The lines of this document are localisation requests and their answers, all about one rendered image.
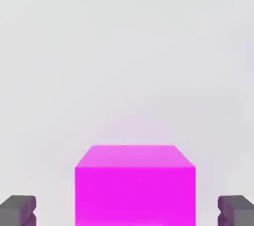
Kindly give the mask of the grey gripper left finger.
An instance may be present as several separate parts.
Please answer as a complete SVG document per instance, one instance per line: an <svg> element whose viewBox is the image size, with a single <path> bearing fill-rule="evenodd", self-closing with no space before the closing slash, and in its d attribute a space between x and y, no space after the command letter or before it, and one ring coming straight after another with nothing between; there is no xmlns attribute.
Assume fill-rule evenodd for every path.
<svg viewBox="0 0 254 226"><path fill-rule="evenodd" d="M0 205L0 226L36 226L36 197L11 195Z"/></svg>

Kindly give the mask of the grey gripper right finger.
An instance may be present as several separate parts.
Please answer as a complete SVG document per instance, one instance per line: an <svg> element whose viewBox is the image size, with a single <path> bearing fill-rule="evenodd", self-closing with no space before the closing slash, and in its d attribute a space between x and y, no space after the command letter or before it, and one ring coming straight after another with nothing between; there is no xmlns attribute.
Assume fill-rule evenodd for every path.
<svg viewBox="0 0 254 226"><path fill-rule="evenodd" d="M218 226L254 226L254 204L242 195L219 196Z"/></svg>

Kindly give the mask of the small magenta cube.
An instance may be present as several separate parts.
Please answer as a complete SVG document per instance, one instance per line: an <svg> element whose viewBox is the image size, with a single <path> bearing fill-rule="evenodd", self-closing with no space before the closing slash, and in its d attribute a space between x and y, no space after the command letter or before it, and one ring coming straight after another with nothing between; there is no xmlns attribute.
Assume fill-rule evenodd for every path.
<svg viewBox="0 0 254 226"><path fill-rule="evenodd" d="M92 146L75 167L75 226L195 226L195 177L175 146Z"/></svg>

